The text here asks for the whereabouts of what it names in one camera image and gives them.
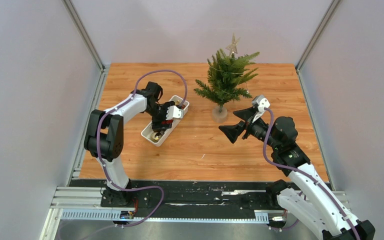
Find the gold star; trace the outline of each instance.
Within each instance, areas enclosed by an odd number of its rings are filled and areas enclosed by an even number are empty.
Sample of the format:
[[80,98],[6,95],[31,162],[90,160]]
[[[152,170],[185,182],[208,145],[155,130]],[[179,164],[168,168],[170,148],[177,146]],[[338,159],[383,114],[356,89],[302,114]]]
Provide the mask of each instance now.
[[238,38],[237,40],[235,40],[235,34],[233,33],[233,36],[232,36],[232,43],[229,44],[229,46],[226,47],[227,50],[230,51],[230,55],[232,54],[238,54],[238,50],[236,49],[236,45],[238,45],[238,42],[241,38]]

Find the white wall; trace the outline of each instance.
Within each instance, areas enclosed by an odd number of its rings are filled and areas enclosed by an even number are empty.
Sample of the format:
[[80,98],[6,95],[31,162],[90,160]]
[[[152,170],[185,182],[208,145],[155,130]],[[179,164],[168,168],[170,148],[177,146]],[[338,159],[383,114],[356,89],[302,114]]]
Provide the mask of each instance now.
[[240,55],[297,63],[331,0],[72,0],[102,61],[202,63],[240,37]]
[[384,239],[384,1],[343,1],[302,76],[332,182]]
[[39,238],[98,76],[61,0],[0,0],[0,240]]

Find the cable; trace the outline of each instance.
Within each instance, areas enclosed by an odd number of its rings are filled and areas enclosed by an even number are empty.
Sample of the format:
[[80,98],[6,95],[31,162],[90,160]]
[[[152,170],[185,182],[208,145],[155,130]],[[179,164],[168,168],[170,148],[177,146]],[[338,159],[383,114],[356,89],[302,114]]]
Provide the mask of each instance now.
[[[262,147],[262,154],[264,156],[264,159],[271,165],[275,166],[275,167],[278,167],[278,168],[282,168],[282,169],[288,169],[288,170],[291,170],[291,171],[294,171],[294,172],[298,172],[304,176],[306,176],[307,178],[309,178],[311,181],[314,182],[314,184],[317,184],[317,186],[330,198],[330,200],[333,202],[333,204],[336,206],[336,208],[339,210],[340,214],[343,216],[343,217],[346,217],[347,214],[345,213],[345,211],[342,209],[342,207],[338,204],[338,202],[335,200],[335,198],[331,195],[331,193],[324,187],[322,186],[320,183],[318,184],[318,181],[313,177],[311,176],[310,174],[298,169],[298,168],[295,168],[295,167],[291,167],[291,166],[286,166],[286,165],[282,165],[282,164],[278,164],[278,163],[275,163],[275,162],[272,162],[270,161],[270,159],[267,157],[267,153],[266,153],[266,150],[267,150],[267,142],[269,140],[269,135],[270,135],[270,132],[272,131],[272,127],[273,127],[273,124],[275,123],[275,115],[273,114],[273,111],[267,107],[264,108],[265,110],[267,110],[269,113],[270,113],[270,124],[268,125],[268,129],[267,129],[267,134],[265,135],[265,138],[264,138],[264,144],[263,144],[263,147]],[[348,223],[348,225],[351,227],[352,229],[352,232],[354,233],[355,237],[356,237],[356,240],[361,240],[360,239],[360,236],[357,232],[357,229],[356,227],[353,225],[353,223],[351,222],[350,219],[346,219],[346,222]]]
[[115,107],[111,108],[110,110],[108,110],[102,117],[101,119],[99,120],[99,123],[98,123],[98,126],[97,126],[97,133],[96,133],[96,151],[97,151],[97,155],[98,155],[98,160],[100,161],[100,163],[102,164],[102,169],[103,169],[103,172],[105,174],[105,177],[107,179],[107,181],[113,186],[115,187],[116,189],[119,189],[121,191],[125,191],[125,192],[135,192],[135,191],[141,191],[141,190],[147,190],[147,189],[159,189],[161,191],[161,199],[159,200],[158,204],[155,206],[155,208],[151,211],[151,213],[144,217],[142,220],[140,221],[137,221],[135,223],[131,223],[131,224],[127,224],[127,225],[121,225],[122,228],[124,227],[133,227],[133,226],[136,226],[136,225],[139,225],[141,223],[143,223],[144,221],[146,221],[152,214],[154,214],[154,212],[158,209],[158,207],[161,205],[161,203],[163,202],[163,199],[164,199],[164,190],[163,188],[161,188],[160,186],[145,186],[145,187],[140,187],[140,188],[132,188],[132,189],[127,189],[127,188],[123,188],[121,186],[118,186],[117,184],[115,184],[113,182],[113,180],[110,178],[109,174],[108,174],[108,171],[107,171],[107,165],[105,164],[104,160],[102,159],[102,154],[101,154],[101,145],[100,145],[100,141],[101,141],[101,127],[102,127],[102,123],[104,122],[104,119],[111,113],[115,112],[117,109],[125,106],[126,104],[128,104],[132,99],[133,97],[135,96],[136,94],[136,91],[138,90],[138,85],[139,85],[139,82],[145,78],[146,76],[148,75],[151,75],[151,74],[155,74],[155,73],[161,73],[161,72],[170,72],[170,73],[174,73],[176,75],[178,75],[182,80],[183,80],[183,83],[184,83],[184,97],[183,97],[183,100],[181,101],[181,103],[179,104],[180,106],[183,106],[183,103],[185,102],[186,100],[186,97],[188,95],[188,86],[186,84],[186,80],[185,78],[178,72],[174,71],[174,70],[169,70],[169,69],[162,69],[162,70],[155,70],[155,71],[150,71],[146,74],[144,74],[143,76],[141,76],[135,86],[134,86],[134,90],[133,90],[133,93],[131,94],[131,97],[128,97],[125,99],[125,101],[119,103],[118,105],[116,105]]

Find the white tray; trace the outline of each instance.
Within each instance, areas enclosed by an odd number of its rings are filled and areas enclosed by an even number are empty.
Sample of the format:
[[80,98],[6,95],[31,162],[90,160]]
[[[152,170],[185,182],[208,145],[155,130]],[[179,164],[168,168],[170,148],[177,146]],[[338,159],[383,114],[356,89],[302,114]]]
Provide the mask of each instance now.
[[[170,98],[169,101],[182,101],[183,98],[179,97],[178,95],[174,95]],[[188,112],[188,108],[189,108],[189,102],[188,101],[184,101],[183,103],[185,105],[185,107],[183,108],[183,117],[185,117],[186,113]],[[154,142],[150,139],[151,137],[151,134],[154,133],[154,131],[152,130],[152,121],[148,124],[148,126],[146,126],[142,132],[140,133],[140,135],[142,135],[142,137],[144,137],[146,140],[148,140],[148,142],[152,143],[153,145],[159,147],[161,146],[164,141],[166,140],[166,138],[170,135],[170,133],[175,129],[175,127],[180,123],[180,119],[176,119],[176,118],[173,118],[173,123],[171,124],[171,128],[170,129],[167,129],[165,130],[164,134],[162,135],[162,137],[157,141],[157,142]]]

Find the wooden table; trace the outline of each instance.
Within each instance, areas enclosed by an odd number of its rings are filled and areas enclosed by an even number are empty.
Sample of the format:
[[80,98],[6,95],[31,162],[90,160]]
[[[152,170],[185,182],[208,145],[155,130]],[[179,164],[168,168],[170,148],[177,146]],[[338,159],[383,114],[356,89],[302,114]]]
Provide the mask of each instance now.
[[[328,176],[309,117],[306,101],[293,64],[255,64],[257,77],[248,82],[251,95],[264,94],[270,101],[275,118],[292,117],[298,130],[297,143],[311,159],[321,178]],[[215,104],[195,94],[195,79],[207,82],[206,63],[114,63],[111,65],[100,101],[99,109],[110,108],[124,100],[143,74],[159,69],[179,72],[187,81],[189,111],[160,147],[155,147],[141,136],[151,121],[147,114],[138,114],[124,126],[124,148],[121,153],[124,169],[131,179],[140,180],[200,180],[200,181],[289,181],[277,168],[263,158],[263,143],[254,137],[229,142],[212,121]],[[163,88],[161,103],[173,95],[183,96],[182,80],[169,72],[147,76],[148,81]],[[229,102],[227,121],[223,125],[237,124],[240,119],[232,112],[251,107],[251,99]],[[264,114],[268,122],[270,116]],[[80,178],[105,178],[101,166],[89,152],[86,153]]]

